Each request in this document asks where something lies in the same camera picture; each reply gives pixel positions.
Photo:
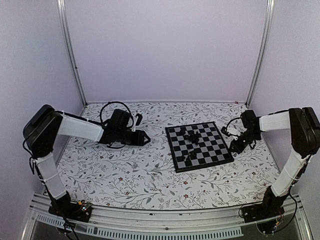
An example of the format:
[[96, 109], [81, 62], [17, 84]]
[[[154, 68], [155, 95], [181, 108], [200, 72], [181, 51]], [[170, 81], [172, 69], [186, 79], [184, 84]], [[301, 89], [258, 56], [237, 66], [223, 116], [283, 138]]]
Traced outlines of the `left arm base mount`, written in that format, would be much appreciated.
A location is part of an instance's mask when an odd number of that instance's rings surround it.
[[64, 216], [68, 220], [88, 223], [92, 214], [92, 203], [84, 200], [56, 200], [51, 203], [48, 212], [59, 217]]

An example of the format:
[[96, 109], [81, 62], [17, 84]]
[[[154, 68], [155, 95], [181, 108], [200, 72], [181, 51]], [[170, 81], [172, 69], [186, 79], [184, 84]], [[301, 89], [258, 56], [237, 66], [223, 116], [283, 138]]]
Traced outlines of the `black silver chess board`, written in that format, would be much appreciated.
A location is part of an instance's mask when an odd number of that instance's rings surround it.
[[[184, 140], [179, 134], [181, 128], [189, 132], [199, 132], [198, 145]], [[165, 128], [168, 144], [176, 173], [199, 170], [234, 162], [225, 140], [215, 122], [203, 122], [188, 125], [177, 125]], [[196, 159], [184, 161], [184, 155], [196, 150]]]

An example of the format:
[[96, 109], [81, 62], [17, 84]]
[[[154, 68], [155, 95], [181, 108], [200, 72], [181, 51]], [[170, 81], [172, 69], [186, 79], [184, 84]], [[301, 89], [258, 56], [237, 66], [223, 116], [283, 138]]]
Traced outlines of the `floral patterned table mat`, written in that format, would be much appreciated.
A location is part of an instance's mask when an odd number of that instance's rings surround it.
[[69, 140], [58, 164], [73, 200], [94, 205], [149, 210], [209, 209], [258, 202], [279, 170], [264, 141], [235, 155], [234, 162], [177, 173], [165, 128], [230, 120], [240, 129], [237, 103], [129, 103], [143, 116], [139, 126], [151, 142], [109, 149], [82, 138]]

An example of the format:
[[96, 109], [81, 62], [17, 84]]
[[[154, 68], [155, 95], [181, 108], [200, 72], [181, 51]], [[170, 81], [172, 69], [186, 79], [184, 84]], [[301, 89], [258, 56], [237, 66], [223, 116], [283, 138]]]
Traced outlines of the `front aluminium rail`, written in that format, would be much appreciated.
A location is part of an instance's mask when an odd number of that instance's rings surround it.
[[24, 240], [312, 240], [298, 195], [288, 198], [284, 213], [246, 222], [243, 206], [194, 210], [139, 210], [93, 205], [88, 222], [64, 220], [49, 213], [50, 199], [31, 200]]

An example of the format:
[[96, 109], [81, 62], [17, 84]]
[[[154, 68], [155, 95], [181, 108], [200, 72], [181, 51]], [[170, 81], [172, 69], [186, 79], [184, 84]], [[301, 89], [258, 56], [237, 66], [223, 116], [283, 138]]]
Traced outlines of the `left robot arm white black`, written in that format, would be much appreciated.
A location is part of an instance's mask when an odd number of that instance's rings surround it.
[[55, 200], [55, 209], [63, 216], [74, 213], [74, 205], [65, 199], [69, 194], [59, 176], [53, 148], [57, 136], [69, 136], [90, 140], [113, 148], [121, 146], [145, 146], [151, 139], [136, 127], [141, 123], [141, 114], [133, 115], [128, 107], [115, 109], [110, 118], [93, 121], [43, 105], [23, 128], [23, 149], [30, 154], [29, 166], [37, 173], [48, 194]]

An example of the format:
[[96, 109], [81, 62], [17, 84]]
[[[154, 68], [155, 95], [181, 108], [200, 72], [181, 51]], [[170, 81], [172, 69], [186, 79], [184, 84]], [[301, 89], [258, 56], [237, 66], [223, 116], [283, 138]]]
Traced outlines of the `left aluminium frame post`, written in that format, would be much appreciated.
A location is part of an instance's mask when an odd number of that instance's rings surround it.
[[85, 91], [83, 88], [83, 84], [81, 82], [80, 74], [79, 74], [79, 69], [78, 65], [76, 62], [73, 46], [72, 46], [72, 39], [71, 39], [71, 34], [69, 30], [69, 25], [68, 25], [68, 18], [67, 18], [67, 12], [66, 12], [66, 4], [64, 0], [57, 0], [57, 10], [58, 10], [58, 15], [59, 15], [59, 20], [60, 20], [60, 25], [62, 29], [62, 35], [66, 47], [66, 52], [68, 56], [68, 60], [70, 63], [71, 67], [71, 72], [73, 75], [74, 83], [75, 83], [75, 88], [78, 92], [80, 101], [82, 105], [85, 107], [87, 103], [87, 99], [85, 96]]

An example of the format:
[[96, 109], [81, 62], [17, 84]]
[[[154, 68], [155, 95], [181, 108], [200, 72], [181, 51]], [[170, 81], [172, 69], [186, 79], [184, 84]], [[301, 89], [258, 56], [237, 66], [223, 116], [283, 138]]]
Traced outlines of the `right aluminium frame post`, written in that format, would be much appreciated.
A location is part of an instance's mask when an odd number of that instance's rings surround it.
[[265, 11], [265, 17], [264, 17], [264, 24], [263, 24], [263, 30], [262, 30], [262, 37], [260, 42], [260, 47], [258, 51], [258, 56], [255, 64], [255, 68], [253, 71], [253, 76], [251, 80], [251, 84], [249, 87], [249, 92], [246, 98], [246, 106], [251, 107], [255, 91], [258, 85], [260, 73], [263, 67], [264, 57], [268, 45], [269, 35], [272, 27], [272, 21], [273, 21], [273, 13], [274, 13], [274, 7], [275, 7], [275, 1], [274, 0], [268, 0], [266, 2], [266, 11]]

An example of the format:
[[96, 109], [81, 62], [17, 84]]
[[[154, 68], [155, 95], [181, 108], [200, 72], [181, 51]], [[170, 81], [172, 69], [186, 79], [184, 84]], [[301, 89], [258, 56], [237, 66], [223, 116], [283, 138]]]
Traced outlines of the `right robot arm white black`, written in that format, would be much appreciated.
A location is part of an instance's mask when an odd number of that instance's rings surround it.
[[247, 146], [262, 139], [262, 133], [275, 130], [290, 130], [291, 151], [287, 162], [275, 182], [269, 186], [262, 203], [255, 211], [262, 218], [269, 218], [290, 194], [312, 158], [320, 148], [320, 122], [312, 107], [289, 108], [268, 115], [256, 116], [253, 110], [246, 110], [240, 116], [244, 132], [228, 125], [222, 127], [224, 135], [233, 137], [229, 150], [240, 154]]

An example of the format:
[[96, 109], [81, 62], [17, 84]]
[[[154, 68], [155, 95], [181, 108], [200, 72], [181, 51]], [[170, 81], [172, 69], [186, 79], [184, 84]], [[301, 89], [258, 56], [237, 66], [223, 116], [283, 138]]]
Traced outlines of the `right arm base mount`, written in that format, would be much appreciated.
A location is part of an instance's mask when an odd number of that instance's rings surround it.
[[261, 204], [245, 204], [239, 209], [239, 216], [244, 219], [245, 223], [256, 222], [282, 216], [285, 213], [284, 208], [277, 207], [271, 209], [264, 209]]

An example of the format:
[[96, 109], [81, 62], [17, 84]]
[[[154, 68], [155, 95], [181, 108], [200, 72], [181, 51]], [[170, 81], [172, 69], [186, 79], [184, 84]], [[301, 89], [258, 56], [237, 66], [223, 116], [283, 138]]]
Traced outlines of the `aluminium frame post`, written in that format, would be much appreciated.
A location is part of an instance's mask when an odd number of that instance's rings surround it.
[[68, 60], [70, 63], [71, 67], [71, 72], [73, 75], [74, 83], [75, 83], [75, 88], [78, 92], [80, 101], [82, 105], [85, 107], [87, 103], [87, 99], [85, 96], [85, 91], [83, 88], [83, 84], [81, 82], [80, 74], [79, 74], [79, 69], [78, 65], [76, 62], [73, 46], [72, 46], [72, 39], [71, 39], [71, 34], [69, 30], [69, 25], [68, 25], [68, 18], [67, 18], [67, 12], [66, 12], [66, 4], [64, 0], [57, 0], [57, 10], [58, 10], [58, 15], [59, 15], [59, 20], [60, 20], [60, 25], [62, 29], [62, 35], [66, 47], [66, 52], [68, 56]]
[[273, 13], [274, 13], [274, 7], [275, 7], [275, 1], [274, 0], [268, 0], [266, 2], [266, 11], [265, 11], [265, 17], [264, 17], [264, 24], [263, 24], [263, 30], [262, 30], [262, 37], [260, 42], [260, 47], [258, 51], [258, 56], [255, 64], [255, 68], [253, 71], [253, 76], [251, 80], [251, 84], [249, 87], [249, 92], [246, 98], [246, 106], [251, 107], [255, 91], [258, 85], [260, 73], [263, 67], [264, 57], [268, 45], [269, 35], [272, 27], [272, 21], [273, 21]]

